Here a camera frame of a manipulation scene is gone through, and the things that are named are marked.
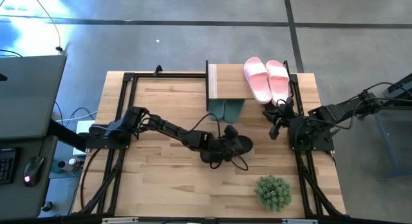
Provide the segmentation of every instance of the computer mouse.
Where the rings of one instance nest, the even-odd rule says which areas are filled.
[[[35,156],[30,158],[24,168],[23,183],[27,187],[35,187],[41,178],[41,168],[44,157]]]

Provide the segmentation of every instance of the concrete floor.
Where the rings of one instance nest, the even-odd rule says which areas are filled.
[[[23,6],[13,1],[3,3],[1,15],[45,16],[33,0],[24,0],[23,5],[30,9],[23,11],[13,9],[13,6]],[[74,19],[288,20],[284,0],[41,1],[52,16]],[[412,0],[290,1],[295,22],[300,23],[412,23],[409,6]],[[58,39],[51,24],[15,17],[2,21],[0,48],[22,55],[56,54],[53,49]],[[65,118],[79,106],[97,110],[109,70],[154,70],[157,64],[165,70],[204,70],[206,59],[215,63],[243,63],[251,56],[258,56],[263,61],[287,59],[291,70],[297,71],[289,27],[100,23],[57,25],[62,47],[68,54],[57,96]],[[296,32],[304,72],[315,73],[323,104],[341,102],[369,85],[396,82],[411,73],[412,29],[297,28]],[[69,125],[71,129],[75,127],[75,122]],[[381,179],[389,171],[389,162],[373,117],[355,121],[354,127],[341,131],[334,142],[347,213],[356,218],[412,222],[412,177]],[[58,187],[50,184],[50,194],[54,189]]]

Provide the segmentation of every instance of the wooden table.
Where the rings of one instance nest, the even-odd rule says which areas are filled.
[[[100,100],[97,124],[115,119],[122,71],[110,71]],[[298,74],[305,112],[321,105],[314,74]],[[204,79],[139,79],[135,106],[146,107],[151,113],[190,129],[205,115]],[[244,155],[249,171],[224,162],[212,170],[201,162],[199,153],[192,152],[179,141],[157,132],[140,135],[132,140],[126,152],[120,182],[116,216],[215,216],[228,218],[298,218],[304,217],[296,160],[290,150],[286,129],[273,141],[268,132],[272,124],[261,114],[263,107],[246,99],[239,122],[234,124],[240,135],[254,142],[251,152]],[[222,122],[223,129],[227,124]],[[206,118],[198,129],[217,136],[216,123]],[[104,173],[108,151],[100,151],[92,161],[84,184],[84,200],[94,195]],[[335,207],[345,213],[335,166],[330,156],[314,152],[315,170],[320,188]],[[254,195],[256,180],[274,174],[292,185],[292,202],[281,212],[265,210]],[[313,194],[309,189],[311,208]],[[80,210],[79,192],[73,211]],[[106,196],[107,209],[111,193]]]

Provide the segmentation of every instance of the pink slide sandal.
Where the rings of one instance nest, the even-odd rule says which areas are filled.
[[[272,99],[268,85],[268,71],[257,57],[250,58],[243,68],[253,97],[259,104],[267,104]]]
[[[272,103],[276,106],[279,99],[286,99],[289,97],[289,75],[282,63],[270,60],[266,63],[266,69],[269,72],[269,86],[272,92]]]

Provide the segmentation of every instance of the green succulent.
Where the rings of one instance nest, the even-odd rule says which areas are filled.
[[[259,202],[270,211],[280,211],[290,204],[290,184],[273,175],[262,176],[257,181],[255,194]]]

